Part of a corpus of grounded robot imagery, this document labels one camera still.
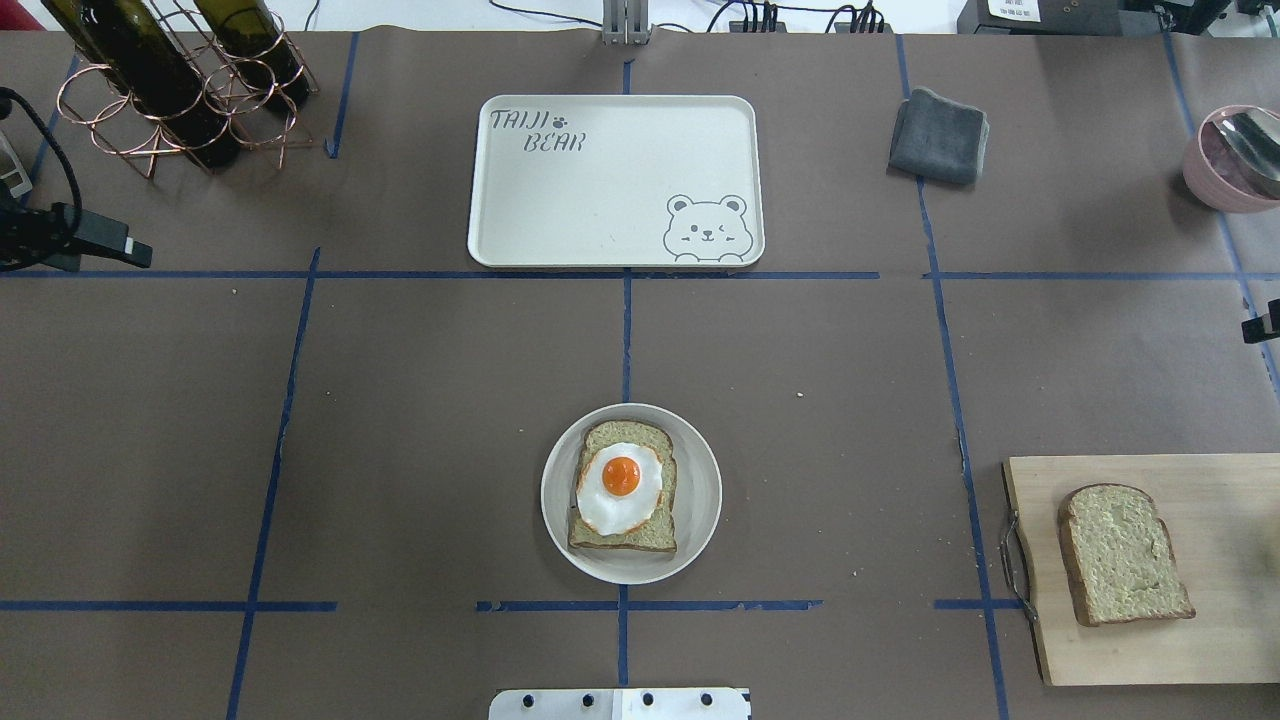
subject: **pink bowl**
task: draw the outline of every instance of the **pink bowl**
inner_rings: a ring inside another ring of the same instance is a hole
[[[1183,178],[1187,187],[1210,208],[1225,213],[1261,213],[1280,208],[1280,200],[1254,192],[1235,167],[1234,151],[1228,147],[1213,120],[1234,115],[1253,105],[1228,105],[1208,114],[1196,128],[1196,137],[1183,152]],[[1275,115],[1271,110],[1265,113]]]

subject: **folded towel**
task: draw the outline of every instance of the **folded towel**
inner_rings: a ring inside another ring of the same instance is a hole
[[[927,87],[911,90],[897,108],[888,164],[913,174],[973,184],[987,154],[987,114]]]

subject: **bear drawing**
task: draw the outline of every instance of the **bear drawing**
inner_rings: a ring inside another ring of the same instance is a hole
[[[662,243],[677,263],[744,260],[754,240],[746,229],[746,201],[726,195],[719,202],[694,202],[677,195],[667,201],[671,224]]]

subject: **white round plate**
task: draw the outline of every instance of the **white round plate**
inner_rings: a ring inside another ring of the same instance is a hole
[[[568,546],[570,502],[586,430],[605,420],[639,420],[671,436],[676,456],[676,552],[584,550]],[[694,561],[719,524],[719,465],[703,436],[669,410],[623,402],[584,415],[570,425],[543,468],[543,521],[552,542],[570,562],[607,583],[641,585],[669,578]]]

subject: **slice of bread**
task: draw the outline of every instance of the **slice of bread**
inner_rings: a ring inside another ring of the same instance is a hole
[[[1169,528],[1138,488],[1085,486],[1057,514],[1066,580],[1082,625],[1196,616]]]
[[[672,509],[676,505],[676,456],[671,437],[660,429],[636,420],[605,420],[586,432],[582,441],[582,454],[579,457],[577,473],[564,482],[573,483],[575,496],[577,478],[600,450],[618,443],[631,442],[652,447],[662,462],[662,495],[649,520],[626,533],[602,536],[586,527],[576,503],[570,510],[570,547],[591,547],[596,550],[646,550],[650,552],[676,552],[676,520]]]

